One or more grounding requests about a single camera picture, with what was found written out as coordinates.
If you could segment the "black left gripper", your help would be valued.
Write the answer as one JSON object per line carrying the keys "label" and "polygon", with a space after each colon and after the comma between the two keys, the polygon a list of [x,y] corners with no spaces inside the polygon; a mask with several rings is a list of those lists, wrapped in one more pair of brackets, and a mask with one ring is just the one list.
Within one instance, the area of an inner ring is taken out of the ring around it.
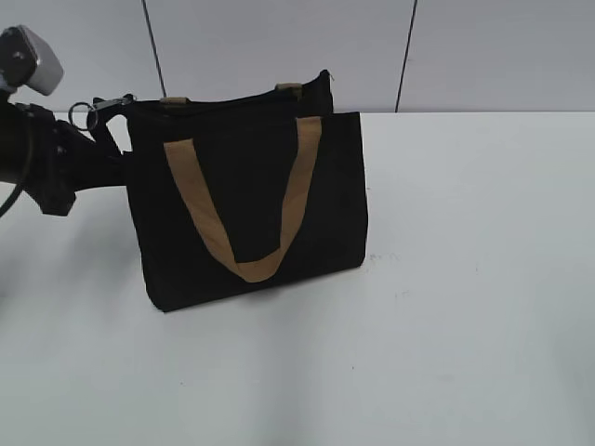
{"label": "black left gripper", "polygon": [[77,192],[122,185],[123,153],[108,128],[111,117],[107,115],[136,99],[132,94],[93,98],[90,121],[97,122],[95,141],[74,125],[58,120],[52,111],[33,104],[16,105],[26,132],[22,189],[43,214],[66,216]]}

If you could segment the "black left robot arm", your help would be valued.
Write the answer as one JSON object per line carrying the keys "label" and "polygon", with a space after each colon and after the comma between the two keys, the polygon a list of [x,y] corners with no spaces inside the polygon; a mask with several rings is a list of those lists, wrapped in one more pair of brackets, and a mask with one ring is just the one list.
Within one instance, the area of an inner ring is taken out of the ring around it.
{"label": "black left robot arm", "polygon": [[36,104],[1,101],[1,181],[13,186],[1,204],[5,215],[22,193],[41,212],[67,216],[81,190],[120,187],[124,155],[107,123],[136,98],[77,102],[61,120]]}

